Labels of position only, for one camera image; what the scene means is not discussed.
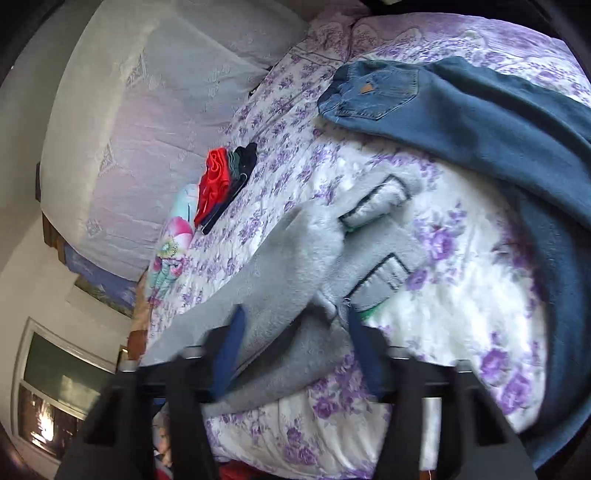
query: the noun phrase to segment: floral bedspread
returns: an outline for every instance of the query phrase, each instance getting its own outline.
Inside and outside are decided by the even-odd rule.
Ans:
[[[184,273],[153,313],[149,341],[227,282],[292,206],[312,197],[331,202],[361,173],[390,162],[423,179],[404,221],[430,261],[369,323],[430,362],[470,359],[513,427],[524,430],[544,397],[547,351],[544,303],[518,219],[487,179],[324,122],[316,100],[336,68],[359,56],[459,55],[587,105],[591,87],[564,43],[524,27],[450,14],[366,14],[350,1],[325,11],[236,113],[228,147],[258,143],[254,175],[210,235],[193,238]],[[424,469],[436,464],[440,418],[437,400],[426,406]],[[369,478],[388,415],[368,399],[351,354],[291,397],[206,423],[218,456],[291,478]]]

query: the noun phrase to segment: gray fleece garment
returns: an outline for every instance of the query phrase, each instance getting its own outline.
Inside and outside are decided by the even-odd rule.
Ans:
[[[236,377],[204,414],[250,410],[325,376],[350,352],[345,301],[361,310],[391,296],[426,256],[389,212],[419,191],[389,165],[374,168],[332,205],[287,212],[251,260],[205,302],[176,316],[143,365],[165,362],[246,311]]]

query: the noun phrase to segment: bed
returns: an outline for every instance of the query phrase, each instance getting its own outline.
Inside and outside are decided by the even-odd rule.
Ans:
[[[61,79],[41,208],[98,268],[137,282],[171,203],[306,33],[275,0],[105,0]]]
[[[148,347],[177,313],[239,271],[294,205],[313,197],[331,202],[383,162],[411,167],[423,192],[404,220],[430,260],[369,324],[430,362],[470,359],[521,432],[535,422],[544,398],[547,347],[536,266],[518,219],[479,175],[328,124],[316,100],[335,70],[358,58],[417,63],[462,56],[588,106],[591,86],[562,41],[525,27],[455,14],[368,15],[354,1],[329,7],[236,112],[224,144],[257,142],[256,169],[211,233],[195,234],[182,275],[152,312]],[[428,399],[426,406],[421,468],[433,469],[439,405]],[[220,458],[288,478],[369,478],[388,416],[370,400],[351,353],[305,390],[207,419],[206,427]]]

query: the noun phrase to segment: blue jeans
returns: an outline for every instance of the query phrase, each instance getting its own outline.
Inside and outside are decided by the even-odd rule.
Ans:
[[[337,125],[497,179],[521,215],[547,297],[546,393],[522,435],[542,465],[591,413],[591,109],[460,57],[344,65],[318,107]]]

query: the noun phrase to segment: jeans back pocket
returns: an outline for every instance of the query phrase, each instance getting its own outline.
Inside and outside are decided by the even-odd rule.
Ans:
[[[350,80],[335,109],[337,116],[379,120],[417,96],[418,70],[391,67]]]

